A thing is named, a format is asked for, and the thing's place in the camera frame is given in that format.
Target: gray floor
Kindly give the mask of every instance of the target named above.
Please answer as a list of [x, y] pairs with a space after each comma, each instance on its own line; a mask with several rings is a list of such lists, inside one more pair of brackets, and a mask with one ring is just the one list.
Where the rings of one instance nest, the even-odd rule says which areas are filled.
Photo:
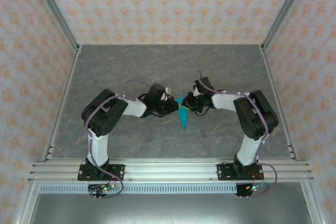
[[280, 183], [249, 200], [233, 194], [88, 195], [43, 194], [30, 224], [311, 224], [299, 183]]
[[[115, 45], [83, 46], [71, 83], [53, 157], [82, 157], [88, 152], [82, 110], [103, 89], [124, 94], [123, 84], [139, 79], [172, 88], [180, 98], [191, 91], [196, 71], [215, 89], [248, 92], [260, 89], [277, 111], [266, 68], [257, 45]], [[136, 95], [142, 84], [129, 83]], [[233, 157], [243, 132], [231, 111], [210, 110], [204, 117], [188, 114], [184, 132], [173, 113], [162, 119], [123, 116], [110, 134], [110, 157]], [[282, 125], [268, 138], [262, 157], [289, 157]]]

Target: patterned wallpaper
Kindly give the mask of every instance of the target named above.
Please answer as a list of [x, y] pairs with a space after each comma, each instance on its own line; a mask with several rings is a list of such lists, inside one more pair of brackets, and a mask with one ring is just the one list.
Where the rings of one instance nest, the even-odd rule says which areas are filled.
[[336, 220], [336, 0], [297, 0], [267, 51], [291, 137]]
[[80, 44], [259, 44], [285, 0], [56, 0]]
[[1, 223], [14, 222], [41, 160], [72, 57], [43, 0], [0, 0]]

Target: black base bracket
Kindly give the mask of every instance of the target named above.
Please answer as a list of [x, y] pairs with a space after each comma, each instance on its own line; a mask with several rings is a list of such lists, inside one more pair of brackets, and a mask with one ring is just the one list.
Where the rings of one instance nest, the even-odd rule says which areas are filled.
[[[108, 164], [108, 161], [107, 161], [107, 163], [102, 165], [101, 168], [119, 177], [121, 180], [124, 179], [125, 165]], [[99, 171], [96, 167], [94, 167], [90, 162], [86, 160], [86, 164], [79, 166], [77, 180], [78, 181], [110, 181], [111, 176]]]
[[261, 165], [253, 165], [249, 167], [248, 172], [238, 174], [236, 172], [235, 163], [225, 163], [217, 165], [217, 177], [218, 180], [262, 180], [264, 177], [263, 168]]

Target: enclosure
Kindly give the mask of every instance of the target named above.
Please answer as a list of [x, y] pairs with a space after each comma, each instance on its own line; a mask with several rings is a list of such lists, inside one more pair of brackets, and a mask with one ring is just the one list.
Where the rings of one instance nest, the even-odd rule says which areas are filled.
[[[0, 4], [8, 223], [334, 223], [336, 0]], [[188, 111], [183, 129], [180, 109], [120, 118], [107, 152], [124, 165], [124, 191], [92, 200], [92, 182], [77, 180], [89, 152], [83, 109], [104, 89], [149, 91], [128, 80], [182, 100], [199, 70], [215, 90], [261, 90], [274, 109], [279, 125], [260, 152], [276, 169], [262, 166], [267, 194], [239, 200], [252, 179], [220, 179], [244, 138], [236, 111]]]

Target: white perforated rail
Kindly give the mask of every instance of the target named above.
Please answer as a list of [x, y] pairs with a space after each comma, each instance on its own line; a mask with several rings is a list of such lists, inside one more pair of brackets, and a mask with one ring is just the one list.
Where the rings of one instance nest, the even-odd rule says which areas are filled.
[[[110, 193], [120, 190], [120, 185]], [[40, 194], [87, 194], [88, 184], [41, 184]], [[233, 194], [236, 184], [126, 184], [123, 194]]]

